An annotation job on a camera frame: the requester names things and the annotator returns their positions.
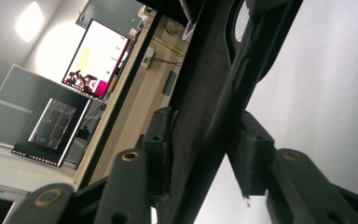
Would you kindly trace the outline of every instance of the computer screen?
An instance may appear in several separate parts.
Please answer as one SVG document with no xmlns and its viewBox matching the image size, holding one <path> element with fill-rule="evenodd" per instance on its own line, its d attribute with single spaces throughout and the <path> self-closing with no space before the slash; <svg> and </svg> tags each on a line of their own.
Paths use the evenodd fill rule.
<svg viewBox="0 0 358 224">
<path fill-rule="evenodd" d="M 130 40 L 91 20 L 62 83 L 103 99 Z"/>
</svg>

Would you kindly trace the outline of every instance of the wall outlet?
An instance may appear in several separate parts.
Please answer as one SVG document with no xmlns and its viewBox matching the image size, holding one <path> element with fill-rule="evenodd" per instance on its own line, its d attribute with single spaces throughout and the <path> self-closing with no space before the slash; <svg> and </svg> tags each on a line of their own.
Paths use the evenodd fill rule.
<svg viewBox="0 0 358 224">
<path fill-rule="evenodd" d="M 147 47 L 145 56 L 143 57 L 142 62 L 141 62 L 141 66 L 143 68 L 147 69 L 147 67 L 149 66 L 150 61 L 153 57 L 154 52 L 155 52 L 155 50 L 153 48 Z"/>
</svg>

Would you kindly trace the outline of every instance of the monitor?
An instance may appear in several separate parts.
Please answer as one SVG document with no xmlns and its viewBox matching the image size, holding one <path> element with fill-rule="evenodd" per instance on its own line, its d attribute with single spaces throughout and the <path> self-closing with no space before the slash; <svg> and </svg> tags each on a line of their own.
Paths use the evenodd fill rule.
<svg viewBox="0 0 358 224">
<path fill-rule="evenodd" d="M 90 103 L 84 95 L 48 85 L 11 152 L 61 167 Z"/>
<path fill-rule="evenodd" d="M 103 99 L 129 43 L 126 36 L 91 20 L 62 83 Z"/>
</svg>

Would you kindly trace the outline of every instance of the floor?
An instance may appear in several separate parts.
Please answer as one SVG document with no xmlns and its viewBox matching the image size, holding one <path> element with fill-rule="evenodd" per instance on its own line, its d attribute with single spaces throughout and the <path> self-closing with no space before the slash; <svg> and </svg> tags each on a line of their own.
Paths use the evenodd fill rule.
<svg viewBox="0 0 358 224">
<path fill-rule="evenodd" d="M 67 183 L 74 190 L 74 165 L 65 163 L 62 168 L 53 167 L 10 153 L 11 148 L 0 145 L 0 185 L 13 189 L 33 191 L 52 183 Z"/>
</svg>

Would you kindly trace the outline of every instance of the cabinet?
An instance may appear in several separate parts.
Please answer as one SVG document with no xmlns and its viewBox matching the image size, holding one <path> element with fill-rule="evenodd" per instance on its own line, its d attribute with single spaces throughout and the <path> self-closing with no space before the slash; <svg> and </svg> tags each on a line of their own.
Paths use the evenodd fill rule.
<svg viewBox="0 0 358 224">
<path fill-rule="evenodd" d="M 91 19 L 132 38 L 131 28 L 138 30 L 141 21 L 138 11 L 143 4 L 135 0 L 89 0 L 76 20 L 76 24 L 87 28 Z"/>
</svg>

